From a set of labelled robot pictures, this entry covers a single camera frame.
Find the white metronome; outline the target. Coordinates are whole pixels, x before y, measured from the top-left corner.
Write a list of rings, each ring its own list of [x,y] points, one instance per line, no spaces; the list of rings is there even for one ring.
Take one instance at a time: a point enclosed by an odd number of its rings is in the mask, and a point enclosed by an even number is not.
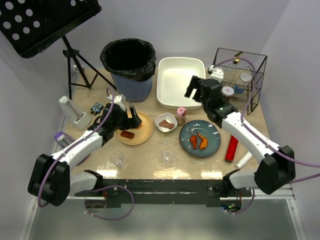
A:
[[[59,105],[66,120],[77,130],[83,131],[91,123],[92,117],[67,96],[59,99]]]

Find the white plastic tub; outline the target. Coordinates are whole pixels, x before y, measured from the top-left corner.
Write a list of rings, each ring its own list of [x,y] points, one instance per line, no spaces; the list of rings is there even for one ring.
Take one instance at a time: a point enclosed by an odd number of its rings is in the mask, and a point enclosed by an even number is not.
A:
[[[204,79],[204,63],[190,57],[166,57],[159,61],[157,71],[156,97],[162,107],[176,110],[184,107],[196,110],[199,102],[186,98],[185,93],[193,76]]]

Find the right orange chicken piece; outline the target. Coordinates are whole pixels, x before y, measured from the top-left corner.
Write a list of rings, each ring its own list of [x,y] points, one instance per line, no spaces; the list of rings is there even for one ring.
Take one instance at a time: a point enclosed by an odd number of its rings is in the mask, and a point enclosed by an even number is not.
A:
[[[203,135],[199,134],[198,132],[196,134],[200,138],[200,144],[198,147],[201,151],[203,151],[208,146],[208,139],[206,137],[204,137]]]

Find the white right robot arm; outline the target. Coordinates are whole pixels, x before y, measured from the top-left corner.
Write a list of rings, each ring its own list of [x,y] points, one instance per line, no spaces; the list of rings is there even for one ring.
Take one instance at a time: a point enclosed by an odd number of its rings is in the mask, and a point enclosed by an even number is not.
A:
[[[281,147],[260,133],[236,107],[223,100],[221,90],[217,80],[193,76],[184,96],[201,103],[208,119],[235,137],[258,162],[256,171],[235,170],[225,175],[225,190],[258,188],[270,195],[289,184],[296,178],[292,148]]]

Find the yellow plastic plate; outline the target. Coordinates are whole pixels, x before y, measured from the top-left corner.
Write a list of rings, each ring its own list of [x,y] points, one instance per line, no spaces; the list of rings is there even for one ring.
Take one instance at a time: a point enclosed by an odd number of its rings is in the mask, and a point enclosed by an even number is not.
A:
[[[153,132],[153,123],[149,116],[141,111],[137,111],[137,115],[142,120],[142,126],[126,130],[127,132],[134,134],[133,138],[121,136],[122,130],[117,130],[114,134],[118,140],[125,145],[136,146],[142,144],[148,140]]]

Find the blue ceramic plate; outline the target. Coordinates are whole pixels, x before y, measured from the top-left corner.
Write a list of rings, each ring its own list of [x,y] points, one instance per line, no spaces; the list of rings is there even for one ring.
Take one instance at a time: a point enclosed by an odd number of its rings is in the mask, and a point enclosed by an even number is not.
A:
[[[201,139],[197,133],[208,139],[208,146],[204,150],[199,149]],[[193,149],[189,141],[192,135],[197,136],[197,149]],[[190,156],[205,159],[213,156],[221,146],[221,135],[217,128],[205,120],[192,120],[187,122],[179,132],[179,143],[182,149]]]

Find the purple metronome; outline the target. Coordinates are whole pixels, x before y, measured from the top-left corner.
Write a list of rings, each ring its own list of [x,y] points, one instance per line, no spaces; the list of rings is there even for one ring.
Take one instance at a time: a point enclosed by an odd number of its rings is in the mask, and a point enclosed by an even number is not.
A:
[[[59,131],[54,135],[54,139],[61,149],[68,147],[75,139],[63,131]]]

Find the blue trash bin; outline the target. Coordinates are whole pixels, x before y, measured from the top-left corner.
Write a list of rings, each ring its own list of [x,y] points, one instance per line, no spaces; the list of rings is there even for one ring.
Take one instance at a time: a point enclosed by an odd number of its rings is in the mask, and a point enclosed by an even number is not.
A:
[[[146,81],[135,81],[111,73],[117,91],[129,102],[143,102],[151,93],[153,77]]]

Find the right clear wine glass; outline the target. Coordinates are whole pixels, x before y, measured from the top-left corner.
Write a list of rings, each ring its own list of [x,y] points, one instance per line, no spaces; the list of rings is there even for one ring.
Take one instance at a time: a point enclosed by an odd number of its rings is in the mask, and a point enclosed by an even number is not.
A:
[[[174,161],[175,153],[171,149],[164,149],[161,152],[161,159],[164,164],[171,165]]]

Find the small white green bowl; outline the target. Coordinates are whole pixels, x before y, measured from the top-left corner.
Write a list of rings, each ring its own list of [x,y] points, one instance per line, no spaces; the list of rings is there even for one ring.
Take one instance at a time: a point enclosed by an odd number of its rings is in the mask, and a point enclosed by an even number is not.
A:
[[[176,118],[171,113],[163,113],[155,119],[155,124],[163,133],[171,132],[178,126]]]

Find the white plastic tube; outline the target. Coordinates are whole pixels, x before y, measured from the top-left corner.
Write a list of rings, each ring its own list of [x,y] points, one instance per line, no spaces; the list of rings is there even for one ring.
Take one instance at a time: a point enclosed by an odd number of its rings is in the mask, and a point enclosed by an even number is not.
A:
[[[242,158],[236,163],[235,167],[236,169],[241,169],[243,168],[253,157],[253,155],[248,151],[246,152]]]

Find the red-brown food bar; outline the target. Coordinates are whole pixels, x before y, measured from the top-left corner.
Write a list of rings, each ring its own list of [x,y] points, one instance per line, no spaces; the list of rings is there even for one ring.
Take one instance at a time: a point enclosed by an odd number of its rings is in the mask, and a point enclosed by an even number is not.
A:
[[[135,134],[130,132],[130,131],[123,130],[120,133],[120,136],[123,137],[123,138],[127,138],[127,139],[133,139],[135,137]]]

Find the red glitter tube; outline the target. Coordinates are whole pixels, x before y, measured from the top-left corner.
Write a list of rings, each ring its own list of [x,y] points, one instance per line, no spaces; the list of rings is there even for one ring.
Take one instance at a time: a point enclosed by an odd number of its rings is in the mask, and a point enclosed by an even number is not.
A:
[[[232,163],[237,151],[239,141],[232,135],[229,140],[229,145],[225,154],[224,161],[227,163]]]

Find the red label brown jar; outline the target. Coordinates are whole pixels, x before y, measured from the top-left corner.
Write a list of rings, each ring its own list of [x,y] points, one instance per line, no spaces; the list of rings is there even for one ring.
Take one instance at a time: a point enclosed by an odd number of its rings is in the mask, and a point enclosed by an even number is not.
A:
[[[229,100],[233,97],[235,91],[231,86],[223,86],[221,89],[221,93],[225,99]]]

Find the pink lid spice jar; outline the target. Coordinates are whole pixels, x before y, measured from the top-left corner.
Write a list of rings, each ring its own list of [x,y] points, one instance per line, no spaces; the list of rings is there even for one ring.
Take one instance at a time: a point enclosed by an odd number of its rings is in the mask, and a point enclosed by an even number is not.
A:
[[[183,126],[186,123],[187,110],[184,107],[179,107],[176,111],[176,120],[179,126]]]

